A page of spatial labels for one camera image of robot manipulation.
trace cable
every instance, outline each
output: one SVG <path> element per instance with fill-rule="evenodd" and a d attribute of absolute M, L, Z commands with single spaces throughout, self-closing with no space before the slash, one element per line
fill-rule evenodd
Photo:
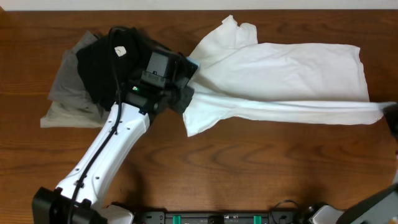
<path fill-rule="evenodd" d="M 282 204 L 284 204 L 284 203 L 293 203 L 297 208 L 300 208 L 299 203 L 297 203 L 297 202 L 295 202 L 295 201 L 293 201 L 293 200 L 287 199 L 287 200 L 283 200 L 283 201 L 279 202 L 279 203 L 276 204 L 272 209 L 270 209 L 271 218 L 272 218 L 272 221 L 273 221 L 275 224 L 278 224 L 278 223 L 275 221 L 275 218 L 274 218 L 274 215 L 272 214 L 272 211 L 273 211 L 274 209 L 276 209 L 279 205 L 282 205 Z"/>
<path fill-rule="evenodd" d="M 68 220 L 67 220 L 67 224 L 72 224 L 72 218 L 73 218 L 73 209 L 75 207 L 75 202 L 76 202 L 76 198 L 77 195 L 79 193 L 79 190 L 81 187 L 83 187 L 83 180 L 85 179 L 89 169 L 91 168 L 91 166 L 94 164 L 95 160 L 97 159 L 97 157 L 99 156 L 99 154 L 101 153 L 101 151 L 104 149 L 105 145 L 108 143 L 108 141 L 111 139 L 111 137 L 113 136 L 113 134 L 118 134 L 117 130 L 118 130 L 118 125 L 120 122 L 120 117 L 122 114 L 122 102 L 121 102 L 121 90 L 120 90 L 120 86 L 119 86 L 119 80 L 118 80 L 118 75 L 116 73 L 116 67 L 114 64 L 114 59 L 113 59 L 113 55 L 114 55 L 114 49 L 112 46 L 112 40 L 113 40 L 113 35 L 117 30 L 122 30 L 120 29 L 120 27 L 112 27 L 109 30 L 109 34 L 108 34 L 108 47 L 109 47 L 109 61 L 111 63 L 111 73 L 113 75 L 114 81 L 116 82 L 116 91 L 117 91 L 117 103 L 118 103 L 118 115 L 116 117 L 116 121 L 114 126 L 111 129 L 111 132 L 108 134 L 108 136 L 106 137 L 106 139 L 104 140 L 104 142 L 102 143 L 102 145 L 98 148 L 98 150 L 95 152 L 94 156 L 90 159 L 89 163 L 87 164 L 86 168 L 84 169 L 84 171 L 81 173 L 80 178 L 77 180 L 76 182 L 76 187 L 75 187 L 75 191 L 73 192 L 72 198 L 70 200 L 70 208 L 68 211 Z"/>

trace black cable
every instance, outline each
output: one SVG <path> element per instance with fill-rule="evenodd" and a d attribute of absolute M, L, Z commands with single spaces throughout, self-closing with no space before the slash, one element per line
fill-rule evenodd
<path fill-rule="evenodd" d="M 101 153 L 101 151 L 104 149 L 105 145 L 108 143 L 108 141 L 111 139 L 111 137 L 113 136 L 113 134 L 118 134 L 117 130 L 118 130 L 118 125 L 120 122 L 120 117 L 122 114 L 122 102 L 121 102 L 121 90 L 120 90 L 120 86 L 119 86 L 119 80 L 118 80 L 118 75 L 116 73 L 116 67 L 114 64 L 114 59 L 113 59 L 113 55 L 114 55 L 114 49 L 112 46 L 113 43 L 113 35 L 117 30 L 121 30 L 119 27 L 112 27 L 109 30 L 109 34 L 108 34 L 108 46 L 109 46 L 109 61 L 111 63 L 111 72 L 113 75 L 113 78 L 116 82 L 116 91 L 118 93 L 118 98 L 117 98 L 117 103 L 118 103 L 118 115 L 116 117 L 116 121 L 114 123 L 114 126 L 111 129 L 111 132 L 108 134 L 108 136 L 106 137 L 106 139 L 104 140 L 104 142 L 102 143 L 102 145 L 98 148 L 98 150 L 95 152 L 94 156 L 90 159 L 89 163 L 87 164 L 86 168 L 84 169 L 84 171 L 81 173 L 80 178 L 77 180 L 76 182 L 76 187 L 75 187 L 75 191 L 73 192 L 72 198 L 70 200 L 70 208 L 68 211 L 68 220 L 67 220 L 67 224 L 72 224 L 72 218 L 73 218 L 73 209 L 75 208 L 75 202 L 76 202 L 76 198 L 77 195 L 79 193 L 79 190 L 81 187 L 83 187 L 83 180 L 85 179 L 89 169 L 91 168 L 91 166 L 94 164 L 95 160 L 97 159 L 97 157 L 99 156 L 99 154 Z"/>
<path fill-rule="evenodd" d="M 293 201 L 293 200 L 287 199 L 287 200 L 283 200 L 283 201 L 279 202 L 279 203 L 276 204 L 272 209 L 270 209 L 271 218 L 272 218 L 272 221 L 273 221 L 275 224 L 278 224 L 278 223 L 275 221 L 275 218 L 274 218 L 274 215 L 272 214 L 272 211 L 273 211 L 274 209 L 276 209 L 279 205 L 282 205 L 282 204 L 284 204 L 284 203 L 293 203 L 297 208 L 300 208 L 299 203 L 297 203 L 297 202 L 295 202 L 295 201 Z"/>

